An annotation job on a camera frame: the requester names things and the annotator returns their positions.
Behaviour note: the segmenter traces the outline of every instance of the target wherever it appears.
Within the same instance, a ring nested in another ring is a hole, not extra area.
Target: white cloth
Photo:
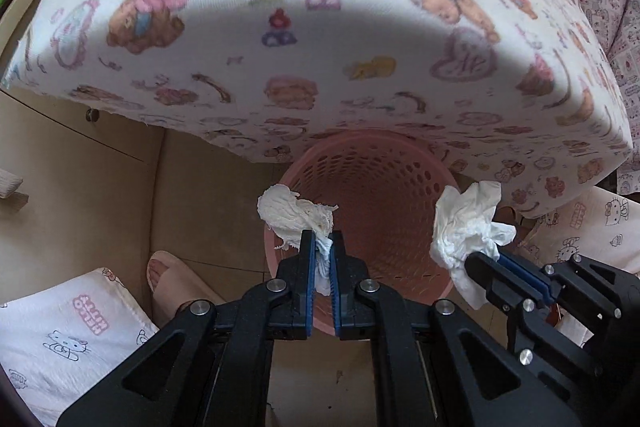
[[[584,343],[593,336],[593,333],[584,324],[570,314],[562,317],[562,320],[556,326],[556,330],[580,347],[584,346]]]
[[[436,203],[431,257],[449,270],[460,295],[475,310],[487,300],[484,290],[466,274],[466,258],[478,251],[497,261],[497,245],[508,245],[516,235],[515,227],[491,221],[500,192],[498,182],[474,183],[463,194],[447,185]]]
[[[52,427],[156,331],[111,270],[98,268],[3,304],[0,364],[31,412]]]
[[[273,185],[258,198],[258,213],[283,244],[279,248],[300,249],[303,230],[316,233],[316,291],[322,295],[331,294],[329,282],[329,253],[333,241],[329,234],[334,229],[334,210],[337,206],[316,204],[299,200],[297,192],[291,192],[287,185]]]

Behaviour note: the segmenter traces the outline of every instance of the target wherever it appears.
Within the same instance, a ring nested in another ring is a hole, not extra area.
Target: bare foot
[[[162,274],[169,270],[169,267],[165,264],[162,264],[158,259],[151,259],[147,265],[147,272],[149,274],[149,282],[151,283],[151,292],[155,293],[156,288],[158,287],[158,283],[160,282],[160,278]],[[187,306],[189,306],[194,301],[187,301],[178,306],[175,314],[177,315]]]
[[[157,251],[146,266],[146,279],[153,294],[156,325],[162,327],[199,299],[224,303],[185,263],[166,251]]]
[[[149,281],[151,283],[151,291],[154,292],[156,291],[156,286],[158,286],[158,282],[160,281],[162,274],[169,270],[169,267],[160,263],[160,261],[158,261],[157,259],[152,259],[151,261],[149,261],[147,268],[149,273]]]

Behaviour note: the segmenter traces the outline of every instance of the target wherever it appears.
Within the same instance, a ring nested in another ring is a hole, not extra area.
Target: pink fabric
[[[640,0],[579,0],[607,55],[629,119],[632,155],[618,168],[618,193],[640,191]]]

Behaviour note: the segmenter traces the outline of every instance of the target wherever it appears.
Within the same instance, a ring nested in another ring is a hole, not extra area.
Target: wooden cabinet
[[[142,127],[157,158],[161,130]],[[19,211],[11,198],[0,200],[0,302],[108,266],[148,310],[144,267],[156,162],[130,147],[104,146],[0,93],[0,166],[24,178],[19,192],[29,197]]]

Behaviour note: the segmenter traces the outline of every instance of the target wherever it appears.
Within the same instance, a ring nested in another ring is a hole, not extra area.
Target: metal screw
[[[380,283],[373,279],[364,279],[360,281],[360,289],[367,293],[375,293],[380,289]]]
[[[535,309],[536,304],[531,299],[524,299],[522,307],[524,308],[524,311],[532,312]]]
[[[206,315],[211,309],[211,304],[207,301],[195,301],[191,303],[189,309],[194,315]]]
[[[441,299],[436,302],[436,311],[440,315],[450,315],[456,309],[456,305],[447,299]]]
[[[98,118],[100,118],[100,111],[98,111],[97,109],[87,109],[86,113],[84,114],[84,119],[87,122],[91,122],[91,123],[95,123],[98,121]]]
[[[279,293],[285,290],[287,287],[287,282],[282,279],[271,279],[267,283],[267,289],[270,292]]]
[[[530,349],[523,349],[520,352],[520,356],[518,358],[520,359],[520,363],[522,365],[529,365],[531,363],[531,360],[533,360],[533,353]]]

